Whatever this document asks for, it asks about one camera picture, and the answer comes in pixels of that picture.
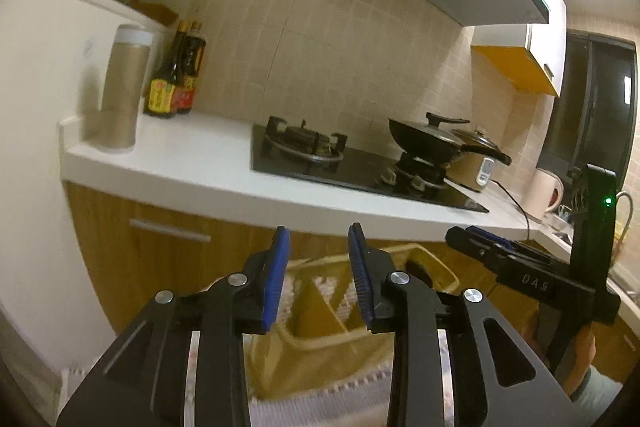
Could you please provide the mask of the grey sleeve right forearm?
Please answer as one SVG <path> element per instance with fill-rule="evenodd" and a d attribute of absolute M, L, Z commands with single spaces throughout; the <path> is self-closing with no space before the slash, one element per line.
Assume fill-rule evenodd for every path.
<path fill-rule="evenodd" d="M 570 396 L 580 416 L 580 425 L 592 426 L 614 402 L 623 384 L 590 366 L 582 383 Z"/>

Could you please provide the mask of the person's right hand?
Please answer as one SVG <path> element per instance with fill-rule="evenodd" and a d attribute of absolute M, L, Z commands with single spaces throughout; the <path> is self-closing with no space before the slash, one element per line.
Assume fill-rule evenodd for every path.
<path fill-rule="evenodd" d="M 537 343 L 537 329 L 538 329 L 538 312 L 534 312 L 529 315 L 525 325 L 521 330 L 521 335 L 526 343 L 531 347 L 544 362 L 544 365 L 549 367 L 550 363 L 544 354 L 544 350 L 541 349 L 539 343 Z M 567 395 L 574 395 L 582 381 L 585 379 L 589 367 L 594 360 L 597 353 L 596 336 L 593 332 L 592 324 L 586 324 L 582 326 L 580 331 L 574 337 L 573 348 L 575 352 L 574 364 L 570 368 L 564 381 L 562 381 L 562 387 Z"/>

